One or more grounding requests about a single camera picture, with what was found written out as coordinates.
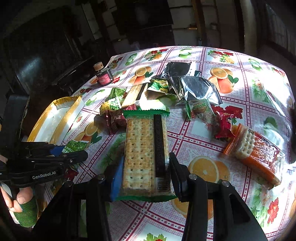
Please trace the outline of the left hand with green tape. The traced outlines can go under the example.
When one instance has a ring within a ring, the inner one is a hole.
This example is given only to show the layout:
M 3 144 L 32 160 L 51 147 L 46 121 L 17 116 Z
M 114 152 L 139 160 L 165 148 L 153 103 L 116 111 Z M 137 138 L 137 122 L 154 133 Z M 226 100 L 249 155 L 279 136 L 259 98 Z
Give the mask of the left hand with green tape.
M 1 183 L 1 193 L 15 224 L 25 228 L 31 228 L 36 224 L 38 207 L 31 187 L 21 188 L 16 199 L 13 199 L 8 185 Z

